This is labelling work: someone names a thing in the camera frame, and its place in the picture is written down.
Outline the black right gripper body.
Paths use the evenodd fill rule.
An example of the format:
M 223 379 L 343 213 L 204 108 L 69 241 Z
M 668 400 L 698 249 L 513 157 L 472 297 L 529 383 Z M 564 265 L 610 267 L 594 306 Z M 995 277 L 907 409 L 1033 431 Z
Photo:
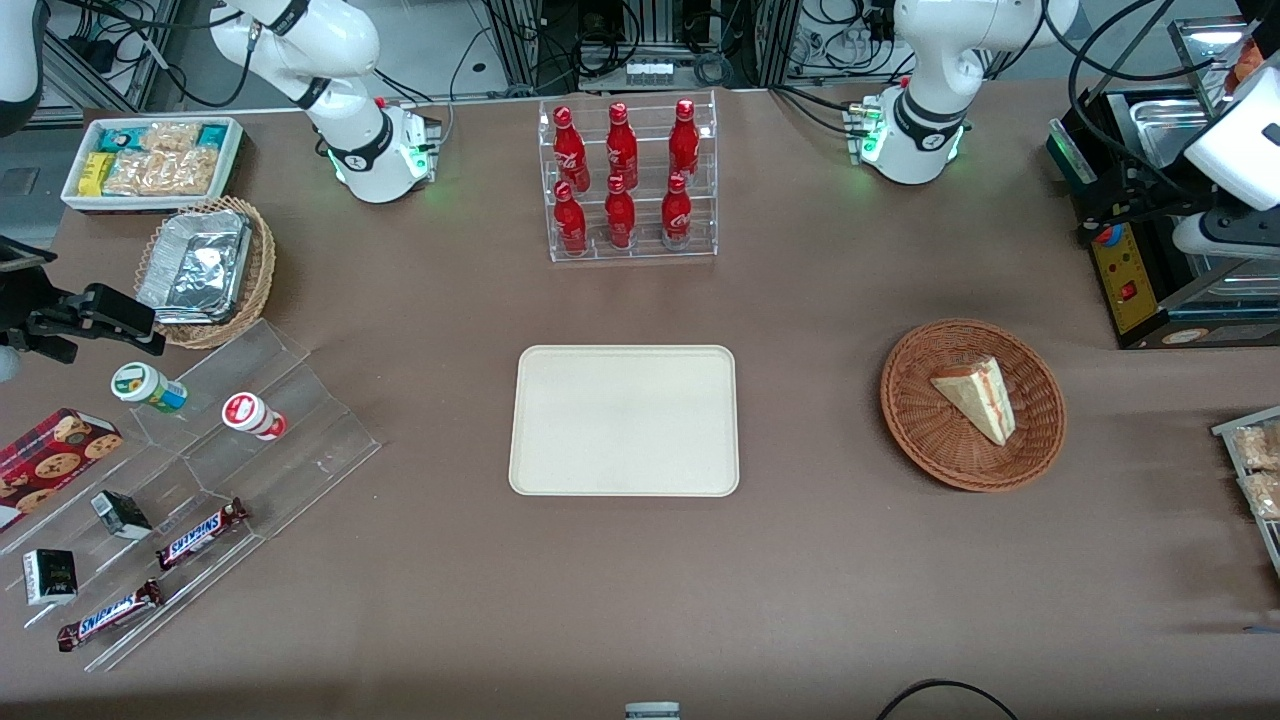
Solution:
M 73 364 L 78 345 L 67 337 L 84 337 L 84 319 L 93 291 L 59 290 L 44 269 L 26 266 L 1 273 L 1 346 L 38 354 L 60 364 Z

